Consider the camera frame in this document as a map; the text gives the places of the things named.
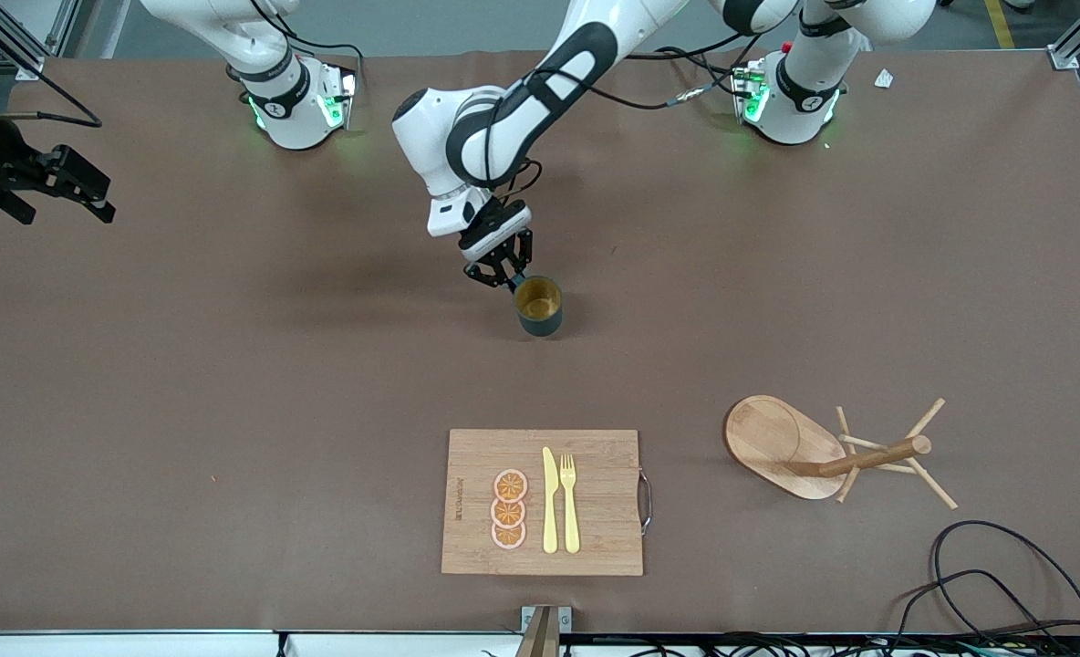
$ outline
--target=citrus slice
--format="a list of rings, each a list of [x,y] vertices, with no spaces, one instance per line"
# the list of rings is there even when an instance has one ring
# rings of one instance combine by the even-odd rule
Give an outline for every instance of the citrus slice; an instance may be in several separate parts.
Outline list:
[[[494,491],[500,501],[519,501],[528,492],[528,479],[519,470],[503,470],[496,474]]]
[[[503,501],[502,499],[497,499],[490,504],[490,521],[497,527],[505,529],[519,527],[519,523],[524,521],[524,512],[523,501]]]
[[[511,529],[492,525],[490,527],[490,540],[496,541],[496,545],[498,545],[499,548],[516,549],[524,545],[524,537],[527,536],[527,533],[528,532],[525,529],[525,525],[512,527]]]

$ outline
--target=fork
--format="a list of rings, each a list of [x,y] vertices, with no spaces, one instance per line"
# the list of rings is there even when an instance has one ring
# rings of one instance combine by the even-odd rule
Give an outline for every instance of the fork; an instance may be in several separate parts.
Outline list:
[[[561,485],[565,487],[565,549],[576,554],[581,550],[581,529],[577,525],[577,502],[572,501],[572,486],[577,485],[572,454],[561,455]]]

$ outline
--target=knife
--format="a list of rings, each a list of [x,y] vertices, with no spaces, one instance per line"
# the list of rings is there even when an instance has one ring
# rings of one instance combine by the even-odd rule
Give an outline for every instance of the knife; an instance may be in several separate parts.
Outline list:
[[[556,472],[556,459],[551,448],[543,448],[543,550],[556,552],[556,511],[553,498],[561,488],[561,474]]]

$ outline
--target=brown table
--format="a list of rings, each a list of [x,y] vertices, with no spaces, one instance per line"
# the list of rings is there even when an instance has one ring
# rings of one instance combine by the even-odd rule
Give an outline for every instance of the brown table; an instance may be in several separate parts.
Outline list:
[[[427,237],[387,128],[420,86],[535,61],[369,62],[366,130],[303,153],[253,128],[221,62],[50,64],[106,128],[26,133],[108,172],[119,216],[0,214],[0,629],[497,629],[552,602],[581,631],[880,631],[966,517],[1080,582],[1074,73],[1039,51],[865,55],[794,149],[718,93],[586,98],[532,150],[532,270],[566,291],[535,340]],[[626,63],[606,86],[653,102],[684,75]],[[60,104],[28,85],[14,107]],[[887,472],[845,505],[789,498],[724,446],[752,394],[826,427],[842,404],[879,441],[943,395],[924,462],[961,510]],[[639,429],[645,577],[440,574],[454,427]],[[1077,615],[1018,546],[962,534],[945,566]],[[932,603],[914,627],[958,628]]]

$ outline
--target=yellow floor tape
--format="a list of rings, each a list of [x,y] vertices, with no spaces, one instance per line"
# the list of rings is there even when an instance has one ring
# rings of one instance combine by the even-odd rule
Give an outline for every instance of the yellow floor tape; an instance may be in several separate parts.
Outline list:
[[[986,13],[989,13],[990,25],[995,26],[999,49],[1014,49],[1014,38],[1011,37],[1011,26],[1007,25],[1007,14],[1002,13],[1001,0],[986,0]]]

